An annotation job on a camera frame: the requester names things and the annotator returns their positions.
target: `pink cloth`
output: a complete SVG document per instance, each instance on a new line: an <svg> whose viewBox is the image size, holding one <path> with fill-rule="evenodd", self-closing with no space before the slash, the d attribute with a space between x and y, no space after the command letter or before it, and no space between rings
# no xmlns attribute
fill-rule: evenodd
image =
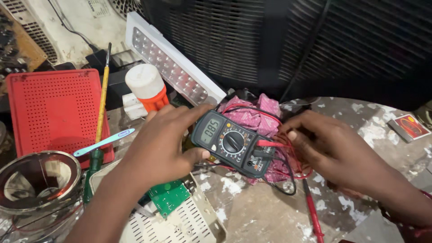
<svg viewBox="0 0 432 243"><path fill-rule="evenodd" d="M243 104L251 107L256 107L266 112L270 112L277 117L280 117L281 115L281 111L279 109L279 103L274 99L268 98L265 94L260 95L260 98L258 99L256 106L253 105L251 102L244 101L242 99L239 99L237 96L235 96L227 103L221 104L218 111L222 112L228 106L233 104ZM270 117L260 114L256 110L240 109L240 110L225 113L224 116L237 122L239 125L247 129L256 131L258 134L261 134L266 137L273 137L278 132L277 127L279 123ZM280 150L276 150L276 157L285 159L285 155ZM288 177L281 175L276 171L289 174L287 167L283 164L282 161L273 160L269 165L266 174L264 175L269 182L280 182L280 181L286 181L288 179ZM258 179L248 178L247 180L252 185L258 183Z"/></svg>

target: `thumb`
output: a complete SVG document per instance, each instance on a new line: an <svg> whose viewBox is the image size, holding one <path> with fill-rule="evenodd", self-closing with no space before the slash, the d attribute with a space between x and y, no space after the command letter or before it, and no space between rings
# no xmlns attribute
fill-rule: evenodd
<svg viewBox="0 0 432 243"><path fill-rule="evenodd" d="M193 165L201 160L208 159L210 157L210 152L203 148L191 148L183 153L181 158L189 164Z"/></svg>
<svg viewBox="0 0 432 243"><path fill-rule="evenodd" d="M315 150L311 140L303 133L290 131L287 136L295 150L299 152L302 158L310 165L315 166L326 159L324 155Z"/></svg>

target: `screwdriver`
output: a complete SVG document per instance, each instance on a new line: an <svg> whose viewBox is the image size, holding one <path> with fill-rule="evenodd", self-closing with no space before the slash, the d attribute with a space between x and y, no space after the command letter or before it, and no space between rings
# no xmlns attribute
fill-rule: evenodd
<svg viewBox="0 0 432 243"><path fill-rule="evenodd" d="M312 199L311 191L309 190L308 181L303 179L303 189L306 193L306 201L308 203L309 213L311 214L312 225L314 226L314 234L317 236L318 243L324 243L323 236L324 234L321 232L321 225L318 221L318 214L315 209L314 200Z"/></svg>
<svg viewBox="0 0 432 243"><path fill-rule="evenodd" d="M104 123L105 101L106 101L107 87L108 87L110 57L111 57L111 42L108 44L107 60L104 69L104 78L102 82L102 93L101 93L101 102L99 105L98 126L96 129L96 140L95 140L96 144L101 141L101 137L102 137L102 126ZM86 183L84 185L84 195L83 195L83 201L85 204L89 203L90 199L92 199L93 197L93 193L90 189L90 177L101 169L103 160L104 160L104 152L99 148L90 152L90 167L86 174Z"/></svg>

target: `yellow screwdriver handle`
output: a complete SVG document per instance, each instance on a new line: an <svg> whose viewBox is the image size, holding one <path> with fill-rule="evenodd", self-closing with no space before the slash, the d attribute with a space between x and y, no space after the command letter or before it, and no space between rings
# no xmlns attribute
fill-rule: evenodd
<svg viewBox="0 0 432 243"><path fill-rule="evenodd" d="M107 97L107 87L108 87L108 74L109 74L109 67L107 66L105 67L104 70L104 79L102 82L101 104L99 105L98 127L96 129L95 143L100 142L102 137L102 126L104 123L104 113L105 113L105 101Z"/></svg>

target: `green screwdriver handle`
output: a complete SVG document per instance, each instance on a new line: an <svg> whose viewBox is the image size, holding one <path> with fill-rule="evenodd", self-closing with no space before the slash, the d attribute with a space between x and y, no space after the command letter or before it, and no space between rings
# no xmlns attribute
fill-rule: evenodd
<svg viewBox="0 0 432 243"><path fill-rule="evenodd" d="M90 152L90 167L86 175L86 183L84 185L83 201L85 204L90 202L93 197L92 189L90 188L90 177L101 169L104 160L104 152L96 149Z"/></svg>

